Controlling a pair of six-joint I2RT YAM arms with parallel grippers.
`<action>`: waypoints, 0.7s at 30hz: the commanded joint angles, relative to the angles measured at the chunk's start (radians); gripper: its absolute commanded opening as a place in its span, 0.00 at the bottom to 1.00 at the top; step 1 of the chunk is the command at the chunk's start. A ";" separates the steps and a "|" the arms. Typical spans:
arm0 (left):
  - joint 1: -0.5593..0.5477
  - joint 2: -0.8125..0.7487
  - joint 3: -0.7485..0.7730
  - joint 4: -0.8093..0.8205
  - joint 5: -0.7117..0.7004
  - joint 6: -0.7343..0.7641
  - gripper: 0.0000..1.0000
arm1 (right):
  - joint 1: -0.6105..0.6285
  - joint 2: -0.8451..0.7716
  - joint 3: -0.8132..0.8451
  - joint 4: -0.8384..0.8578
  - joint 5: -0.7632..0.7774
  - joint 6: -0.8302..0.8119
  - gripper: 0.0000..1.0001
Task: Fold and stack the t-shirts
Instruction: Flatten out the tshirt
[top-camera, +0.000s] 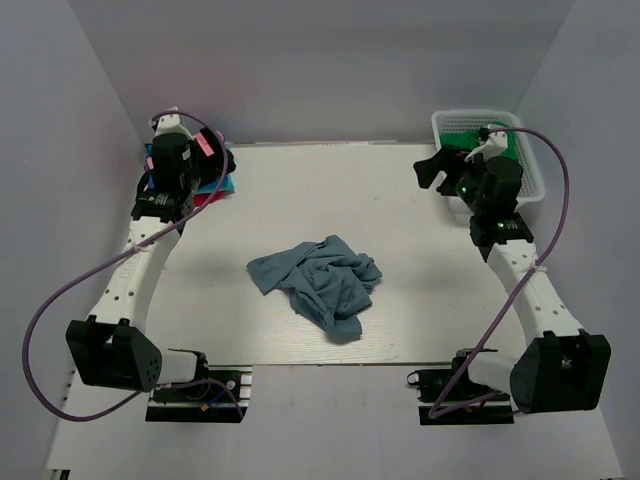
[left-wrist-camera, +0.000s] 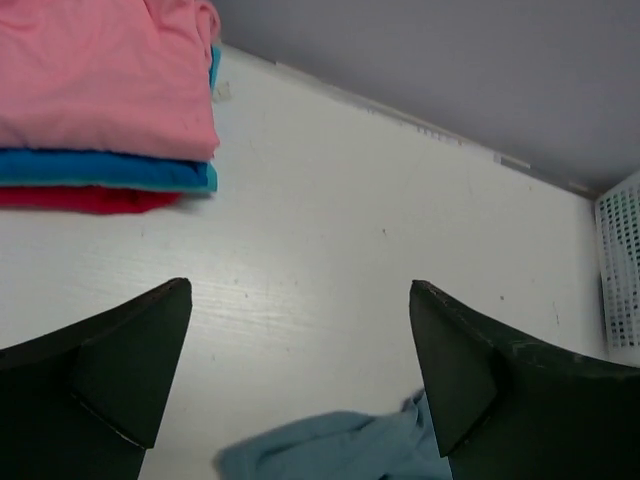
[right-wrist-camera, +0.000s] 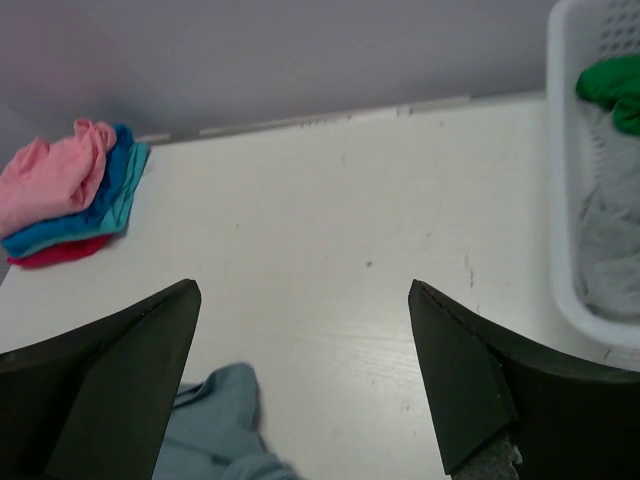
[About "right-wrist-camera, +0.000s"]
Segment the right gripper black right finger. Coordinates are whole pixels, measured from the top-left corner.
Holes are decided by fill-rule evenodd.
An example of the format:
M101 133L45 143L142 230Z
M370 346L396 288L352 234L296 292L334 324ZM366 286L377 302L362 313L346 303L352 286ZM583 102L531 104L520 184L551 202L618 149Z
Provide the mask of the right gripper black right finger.
M635 479L639 376L506 329L422 281L408 295L444 472Z

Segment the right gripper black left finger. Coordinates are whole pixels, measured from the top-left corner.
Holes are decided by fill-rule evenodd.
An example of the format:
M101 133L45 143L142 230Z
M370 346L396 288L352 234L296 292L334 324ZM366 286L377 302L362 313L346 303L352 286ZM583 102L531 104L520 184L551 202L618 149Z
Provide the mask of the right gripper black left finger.
M2 478L151 478L200 307L197 283L184 279L2 353Z

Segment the grey-blue t-shirt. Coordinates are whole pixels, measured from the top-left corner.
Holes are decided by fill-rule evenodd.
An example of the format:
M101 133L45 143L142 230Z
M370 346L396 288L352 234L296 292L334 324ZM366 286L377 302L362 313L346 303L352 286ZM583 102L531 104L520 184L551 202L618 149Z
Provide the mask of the grey-blue t-shirt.
M175 397L154 479L297 479L259 433L254 369L235 363L200 383L183 383Z

